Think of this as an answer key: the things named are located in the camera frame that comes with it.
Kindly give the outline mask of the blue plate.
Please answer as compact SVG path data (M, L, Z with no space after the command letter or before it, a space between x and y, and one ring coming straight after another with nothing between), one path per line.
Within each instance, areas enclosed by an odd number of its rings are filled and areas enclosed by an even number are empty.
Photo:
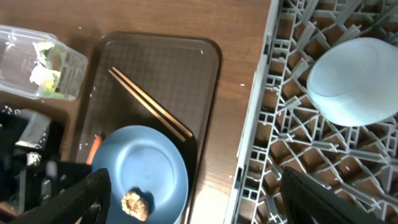
M149 204L146 223L177 223L188 200L188 173L174 143L146 126L126 126L100 145L93 170L105 168L111 181L107 223L139 223L122 210L121 199L137 192Z

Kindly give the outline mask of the orange carrot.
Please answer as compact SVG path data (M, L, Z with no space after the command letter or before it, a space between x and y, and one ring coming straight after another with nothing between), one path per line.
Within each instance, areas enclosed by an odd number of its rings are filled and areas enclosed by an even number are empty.
M100 145L102 144L103 139L104 139L104 137L103 137L102 135L99 135L99 136L97 136L97 137L95 138L95 140L93 141L93 144L92 144L92 146L91 146L91 149L90 149L90 153L89 153L89 155L88 155L88 158L87 158L87 160L86 160L86 164L88 164L88 165L91 165L91 164L92 164L93 158L94 158L94 156L95 156L95 154L96 154L98 148L99 148Z

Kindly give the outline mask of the brown food scrap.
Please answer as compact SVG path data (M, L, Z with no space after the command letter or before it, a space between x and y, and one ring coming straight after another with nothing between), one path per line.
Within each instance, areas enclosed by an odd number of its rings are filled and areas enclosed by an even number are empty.
M149 204L147 201L135 191L127 192L121 199L122 210L144 222L149 216Z

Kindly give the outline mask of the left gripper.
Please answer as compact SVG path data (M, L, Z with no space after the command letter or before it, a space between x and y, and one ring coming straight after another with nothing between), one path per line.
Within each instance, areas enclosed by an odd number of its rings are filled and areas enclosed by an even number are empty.
M1 201L27 212L75 185L91 166L60 159L64 125L52 120L40 150L15 146L27 121L17 116L1 125Z

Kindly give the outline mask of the brown serving tray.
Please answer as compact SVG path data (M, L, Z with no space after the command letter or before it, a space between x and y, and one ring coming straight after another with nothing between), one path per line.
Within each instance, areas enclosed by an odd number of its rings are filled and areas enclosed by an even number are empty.
M183 223L195 190L219 65L218 51L207 40L127 32L103 36L91 54L80 92L69 158L85 162L97 136L106 139L126 126L161 132L177 147L187 168L188 200L177 222ZM193 137L179 140L108 72L112 67L174 115Z

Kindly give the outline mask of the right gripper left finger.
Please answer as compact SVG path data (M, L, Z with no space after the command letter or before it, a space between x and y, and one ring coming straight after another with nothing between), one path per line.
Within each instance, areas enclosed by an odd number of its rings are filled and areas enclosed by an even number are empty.
M25 212L10 224L69 224L107 221L111 181L107 169L88 175L39 207Z

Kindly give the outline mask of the black tray bin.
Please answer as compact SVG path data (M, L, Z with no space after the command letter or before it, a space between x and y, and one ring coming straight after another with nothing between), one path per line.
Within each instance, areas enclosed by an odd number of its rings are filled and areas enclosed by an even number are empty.
M11 118L17 116L20 112L21 112L20 109L1 104L0 105L0 116L1 116L0 124L1 125L6 124Z

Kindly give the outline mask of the light blue bowl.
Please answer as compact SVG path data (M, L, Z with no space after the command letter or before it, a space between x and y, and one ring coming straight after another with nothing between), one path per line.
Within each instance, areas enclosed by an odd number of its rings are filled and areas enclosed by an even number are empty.
M338 44L312 66L309 98L329 122L365 126L397 114L397 47L363 37Z

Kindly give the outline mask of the clear plastic bin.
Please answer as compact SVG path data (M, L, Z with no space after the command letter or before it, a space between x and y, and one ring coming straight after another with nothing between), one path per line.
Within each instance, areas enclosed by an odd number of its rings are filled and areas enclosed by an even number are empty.
M1 90L33 100L75 100L87 57L49 33L1 26Z

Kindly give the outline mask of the yellow snack wrapper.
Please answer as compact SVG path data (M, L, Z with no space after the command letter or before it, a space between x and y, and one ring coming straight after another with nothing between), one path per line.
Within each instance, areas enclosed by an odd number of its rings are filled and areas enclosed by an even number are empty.
M66 45L59 41L34 42L32 45L36 60L29 81L39 87L37 96L64 100L66 96L60 92L59 85L67 54Z

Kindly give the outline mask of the grey dishwasher rack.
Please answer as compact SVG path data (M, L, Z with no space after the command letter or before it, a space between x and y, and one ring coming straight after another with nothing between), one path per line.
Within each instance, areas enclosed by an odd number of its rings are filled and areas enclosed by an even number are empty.
M285 167L397 222L397 117L344 127L314 107L306 81L332 47L357 37L397 43L396 1L272 1L225 223L286 223Z

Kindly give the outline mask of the wooden chopstick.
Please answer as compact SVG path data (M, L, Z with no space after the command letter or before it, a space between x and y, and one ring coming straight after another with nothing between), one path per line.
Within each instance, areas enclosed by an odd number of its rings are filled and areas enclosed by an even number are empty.
M186 140L186 138L192 138L193 133L181 123L174 115L169 113L160 103L158 103L153 97L146 93L140 86L130 80L123 72L116 67L112 67L114 72L122 81L126 82L136 93L138 93L153 109L155 109L163 118L166 119Z
M151 114L153 114L165 127L167 127L179 140L185 142L185 138L168 122L163 118L153 107L151 107L138 93L136 93L126 82L122 81L114 72L108 70L108 72L135 98L138 102L144 106Z

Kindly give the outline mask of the white tissue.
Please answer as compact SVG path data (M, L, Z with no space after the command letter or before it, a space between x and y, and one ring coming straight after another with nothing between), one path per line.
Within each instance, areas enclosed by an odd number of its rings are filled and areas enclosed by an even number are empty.
M60 79L60 72L36 65L32 70L29 80L37 85L54 86Z

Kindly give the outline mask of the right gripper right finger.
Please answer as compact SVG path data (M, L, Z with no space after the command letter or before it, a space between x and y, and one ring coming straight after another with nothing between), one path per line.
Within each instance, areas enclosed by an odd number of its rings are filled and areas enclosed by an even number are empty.
M291 167L283 169L280 192L289 223L384 224Z

